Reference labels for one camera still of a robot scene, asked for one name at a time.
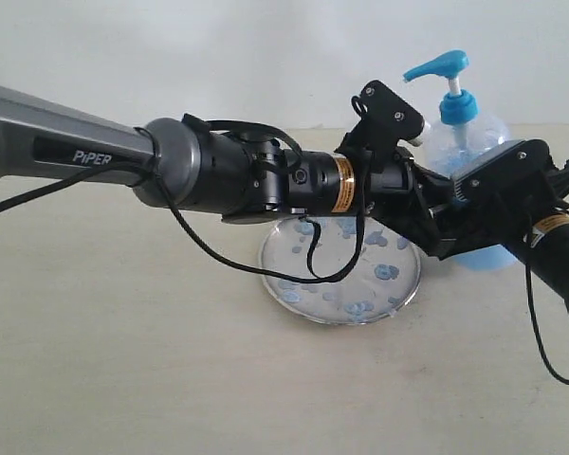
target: plastic bottle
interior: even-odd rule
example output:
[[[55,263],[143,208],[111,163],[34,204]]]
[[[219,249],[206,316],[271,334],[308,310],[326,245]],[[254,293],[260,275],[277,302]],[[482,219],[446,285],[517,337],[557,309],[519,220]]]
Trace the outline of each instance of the plastic bottle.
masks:
[[[468,65],[466,52],[452,50],[404,74],[406,82],[429,74],[449,82],[449,93],[439,105],[440,119],[432,124],[424,141],[428,167],[446,176],[510,139],[505,123],[494,115],[479,111],[474,96],[461,88],[459,73]],[[472,270],[496,270],[516,262],[503,246],[460,254],[453,260]]]

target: white table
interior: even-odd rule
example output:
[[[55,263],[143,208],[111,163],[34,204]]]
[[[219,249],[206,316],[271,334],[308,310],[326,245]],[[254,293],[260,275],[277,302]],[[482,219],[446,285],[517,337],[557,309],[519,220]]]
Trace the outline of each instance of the white table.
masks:
[[[569,126],[516,128],[569,157]],[[341,132],[295,134],[329,149]],[[5,179],[0,199],[39,185]],[[269,225],[198,232],[253,264]],[[569,374],[569,318],[537,285]],[[0,454],[569,454],[520,265],[424,261],[395,318],[330,328],[206,256],[166,210],[83,184],[0,215]]]

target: clear petri dish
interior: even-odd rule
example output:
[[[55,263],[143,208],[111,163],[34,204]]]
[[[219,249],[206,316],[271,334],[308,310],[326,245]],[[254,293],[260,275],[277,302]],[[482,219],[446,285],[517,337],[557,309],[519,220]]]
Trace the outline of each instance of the clear petri dish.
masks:
[[[356,220],[316,218],[321,240],[314,253],[314,271],[331,275],[352,257]],[[279,222],[259,251],[259,265],[294,277],[311,278],[306,254],[314,228],[297,219]],[[269,294],[288,310],[324,324],[356,325],[393,316],[417,292],[421,263],[417,248],[404,237],[367,219],[362,254],[341,282],[299,284],[262,277]]]

